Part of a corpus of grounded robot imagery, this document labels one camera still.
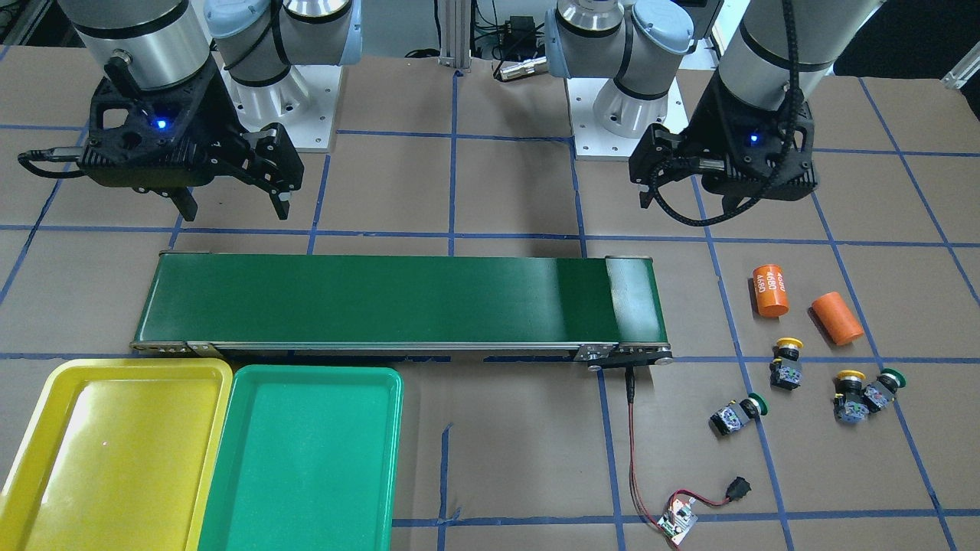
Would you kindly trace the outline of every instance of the metal mounting plate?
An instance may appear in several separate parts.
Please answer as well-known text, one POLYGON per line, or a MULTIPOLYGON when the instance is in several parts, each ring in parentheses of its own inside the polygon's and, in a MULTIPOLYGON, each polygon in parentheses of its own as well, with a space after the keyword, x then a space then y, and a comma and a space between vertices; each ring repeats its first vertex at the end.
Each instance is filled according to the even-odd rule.
MULTIPOLYGON (((300 153, 329 153, 333 149, 334 125, 344 68, 333 65, 297 65, 296 69, 310 86, 315 103, 301 112, 287 113, 278 121, 266 121, 266 125, 278 122, 286 126, 293 146, 300 153)), ((231 75, 228 71, 222 71, 221 78, 224 79, 224 85, 229 86, 231 75)), ((246 119, 247 117, 242 118, 242 124, 249 131, 254 132, 264 126, 249 125, 246 119)))
MULTIPOLYGON (((571 129, 575 135, 575 156, 591 161, 622 161, 629 158, 640 138, 625 138, 606 130, 592 113, 599 90, 608 78, 569 78, 568 110, 571 115, 571 129)), ((679 132, 687 127, 687 112, 680 97, 677 80, 670 85, 670 110, 667 111, 664 126, 671 132, 679 132)))

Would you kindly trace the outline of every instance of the orange cylinder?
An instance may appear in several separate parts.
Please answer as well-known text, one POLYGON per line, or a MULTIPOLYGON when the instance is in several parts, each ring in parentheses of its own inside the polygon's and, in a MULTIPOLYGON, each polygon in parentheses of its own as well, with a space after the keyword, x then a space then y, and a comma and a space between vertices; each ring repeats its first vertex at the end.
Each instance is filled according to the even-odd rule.
POLYGON ((783 269, 775 264, 759 266, 752 272, 752 287, 756 291, 756 311, 764 318, 778 318, 790 311, 783 269))
POLYGON ((844 346, 864 336, 864 328, 841 298, 841 293, 827 293, 813 301, 813 312, 820 319, 827 334, 838 346, 844 346))

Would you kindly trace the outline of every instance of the black wire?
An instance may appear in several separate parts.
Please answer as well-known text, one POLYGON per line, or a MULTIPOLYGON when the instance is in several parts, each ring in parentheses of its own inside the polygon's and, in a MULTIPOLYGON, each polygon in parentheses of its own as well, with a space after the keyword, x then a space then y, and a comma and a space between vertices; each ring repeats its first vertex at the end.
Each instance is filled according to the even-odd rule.
MULTIPOLYGON (((754 197, 733 211, 704 220, 687 218, 686 216, 673 210, 673 208, 667 204, 666 200, 663 199, 660 189, 655 185, 651 185, 650 194, 653 195, 654 200, 657 201, 657 204, 660 205, 663 211, 666 212, 671 218, 682 224, 692 225, 694 227, 704 227, 706 225, 720 224, 741 215, 742 213, 755 207, 759 201, 762 200, 769 189, 775 185, 783 171, 783 166, 786 164, 786 158, 789 156, 790 148, 794 143, 794 134, 796 133, 796 126, 797 122, 799 121, 799 113, 800 109, 803 107, 803 91, 800 89, 800 56, 799 45, 797 44, 796 17, 793 13, 793 2, 792 0, 782 0, 782 4, 783 21, 786 24, 786 44, 790 55, 790 89, 787 91, 790 101, 790 121, 787 125, 787 133, 783 136, 783 146, 779 151, 779 158, 776 161, 776 165, 772 168, 772 172, 769 173, 769 178, 765 181, 765 185, 759 189, 759 193, 757 193, 754 197)), ((651 181, 653 180, 653 176, 656 176, 656 174, 651 175, 651 181)))
POLYGON ((488 20, 488 19, 487 19, 487 18, 486 18, 486 17, 485 17, 484 15, 483 15, 483 11, 482 11, 482 10, 480 10, 480 3, 479 3, 479 0, 473 0, 473 5, 475 5, 475 6, 476 6, 476 15, 478 15, 478 16, 480 16, 480 19, 482 19, 482 20, 483 20, 484 22, 486 22, 486 23, 487 23, 488 25, 490 25, 490 26, 494 26, 494 27, 499 27, 499 25, 497 25, 497 24, 495 24, 495 23, 491 23, 491 22, 490 22, 490 20, 488 20))
POLYGON ((21 164, 22 167, 27 169, 33 175, 51 178, 51 179, 70 179, 74 177, 82 177, 85 175, 82 171, 68 171, 65 173, 55 173, 52 171, 45 171, 44 169, 38 168, 33 161, 45 161, 44 156, 46 151, 31 150, 21 153, 17 156, 17 162, 21 164))
POLYGON ((497 17, 497 0, 490 0, 490 5, 493 6, 493 24, 496 28, 500 28, 500 18, 497 17))
POLYGON ((432 0, 432 5, 435 7, 435 35, 439 40, 439 49, 442 49, 442 25, 439 24, 439 0, 432 0))
POLYGON ((497 80, 500 80, 501 79, 501 77, 500 77, 500 69, 504 66, 504 62, 507 60, 507 56, 511 55, 511 52, 517 47, 518 44, 520 44, 520 42, 524 38, 527 38, 531 34, 534 34, 535 36, 537 36, 537 32, 539 30, 541 30, 541 27, 543 27, 544 25, 545 24, 540 24, 540 25, 536 26, 533 30, 526 30, 520 37, 514 39, 514 43, 511 44, 511 47, 508 48, 507 51, 504 51, 501 54, 501 56, 500 56, 500 63, 498 63, 497 64, 497 68, 493 70, 493 77, 495 79, 497 79, 497 80))
POLYGON ((437 58, 439 57, 439 50, 436 50, 435 48, 412 50, 411 52, 405 54, 405 57, 412 59, 437 58))

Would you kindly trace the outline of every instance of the black cable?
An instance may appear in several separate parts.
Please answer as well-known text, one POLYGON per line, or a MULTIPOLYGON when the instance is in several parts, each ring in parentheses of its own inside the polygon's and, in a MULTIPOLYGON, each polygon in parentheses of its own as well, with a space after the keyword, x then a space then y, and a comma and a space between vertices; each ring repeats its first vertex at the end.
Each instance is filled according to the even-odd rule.
POLYGON ((411 52, 405 54, 405 57, 412 59, 437 58, 439 57, 439 50, 436 50, 435 48, 412 50, 411 52))
POLYGON ((271 5, 269 5, 269 22, 266 24, 266 28, 262 29, 262 34, 259 35, 259 37, 255 40, 255 42, 252 42, 252 45, 249 46, 247 50, 245 50, 244 54, 239 56, 238 59, 236 59, 235 61, 224 65, 225 71, 231 71, 232 69, 238 67, 243 61, 245 61, 250 55, 252 55, 252 52, 254 52, 256 48, 259 47, 259 44, 262 44, 262 41, 265 40, 266 36, 269 35, 269 31, 272 30, 272 25, 276 21, 276 18, 272 16, 272 13, 274 13, 272 10, 278 11, 279 8, 281 7, 281 2, 282 0, 272 0, 271 5))
POLYGON ((497 17, 497 0, 490 0, 490 5, 493 6, 493 24, 496 28, 500 28, 500 18, 497 17))
POLYGON ((541 30, 541 28, 542 28, 542 27, 543 27, 544 25, 545 25, 545 24, 540 24, 540 25, 538 25, 538 26, 536 26, 536 27, 535 27, 535 28, 534 28, 533 30, 526 30, 526 31, 525 31, 525 32, 524 32, 524 33, 523 33, 523 34, 522 34, 522 35, 520 36, 520 38, 515 38, 515 39, 514 39, 514 43, 513 43, 513 44, 511 44, 511 47, 510 47, 510 48, 508 48, 508 49, 507 49, 507 51, 504 51, 504 52, 503 52, 503 53, 501 54, 501 56, 500 56, 500 63, 498 63, 498 64, 497 64, 497 68, 493 70, 493 77, 494 77, 495 79, 497 79, 497 80, 500 80, 500 79, 501 79, 501 76, 500 76, 500 69, 501 69, 501 68, 502 68, 502 67, 504 66, 504 62, 505 62, 505 61, 507 61, 507 56, 509 56, 509 55, 511 55, 511 52, 512 52, 512 51, 513 51, 513 50, 514 50, 514 49, 515 49, 516 47, 517 47, 517 45, 518 45, 518 44, 520 44, 520 42, 521 42, 521 40, 523 40, 524 38, 527 38, 527 37, 528 37, 528 36, 530 36, 531 34, 534 34, 534 35, 537 35, 537 32, 538 32, 539 30, 541 30))
POLYGON ((636 374, 633 373, 633 366, 626 368, 626 403, 632 404, 636 397, 636 374))
POLYGON ((432 0, 432 6, 434 7, 435 14, 435 35, 439 40, 439 49, 442 49, 442 25, 439 24, 439 0, 432 0))
POLYGON ((499 25, 491 23, 490 20, 488 20, 486 16, 483 15, 483 11, 480 10, 479 0, 473 0, 473 5, 476 7, 476 15, 478 15, 480 19, 482 19, 485 23, 487 23, 490 26, 499 27, 499 25))
POLYGON ((74 177, 82 177, 85 175, 85 173, 82 171, 68 171, 65 173, 45 171, 44 169, 39 169, 33 163, 34 161, 47 161, 50 156, 49 154, 50 150, 31 149, 30 151, 25 151, 18 155, 17 162, 31 174, 51 179, 69 179, 74 177))
MULTIPOLYGON (((793 146, 795 139, 794 134, 796 133, 796 126, 797 122, 799 121, 799 113, 800 109, 803 107, 803 91, 800 89, 800 52, 799 45, 797 44, 796 17, 793 13, 793 2, 792 0, 782 0, 782 4, 783 21, 786 24, 786 44, 790 55, 790 87, 786 92, 787 99, 790 101, 790 121, 787 125, 788 131, 786 135, 783 136, 783 146, 779 151, 779 158, 776 161, 776 165, 772 168, 772 172, 769 173, 769 178, 765 181, 765 184, 759 189, 759 193, 757 193, 754 197, 733 211, 704 220, 687 218, 686 216, 673 210, 673 208, 667 204, 666 200, 663 199, 660 189, 655 185, 651 185, 650 194, 653 195, 654 200, 657 201, 657 204, 660 205, 663 211, 666 212, 671 218, 682 224, 692 225, 694 227, 704 227, 706 225, 720 224, 741 215, 742 213, 755 207, 759 201, 762 200, 765 194, 768 193, 769 189, 772 189, 772 186, 775 185, 783 171, 783 165, 786 164, 786 158, 789 156, 790 148, 793 146)), ((659 170, 660 166, 654 168, 654 172, 650 175, 651 180, 653 180, 653 177, 657 175, 659 170)))

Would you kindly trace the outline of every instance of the yellow tray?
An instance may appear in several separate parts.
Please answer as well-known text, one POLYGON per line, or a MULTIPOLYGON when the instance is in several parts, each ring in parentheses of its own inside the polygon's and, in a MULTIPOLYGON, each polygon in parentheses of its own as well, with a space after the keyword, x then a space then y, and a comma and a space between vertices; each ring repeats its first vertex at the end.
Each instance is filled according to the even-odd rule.
POLYGON ((58 368, 0 492, 0 551, 196 550, 230 387, 219 360, 58 368))

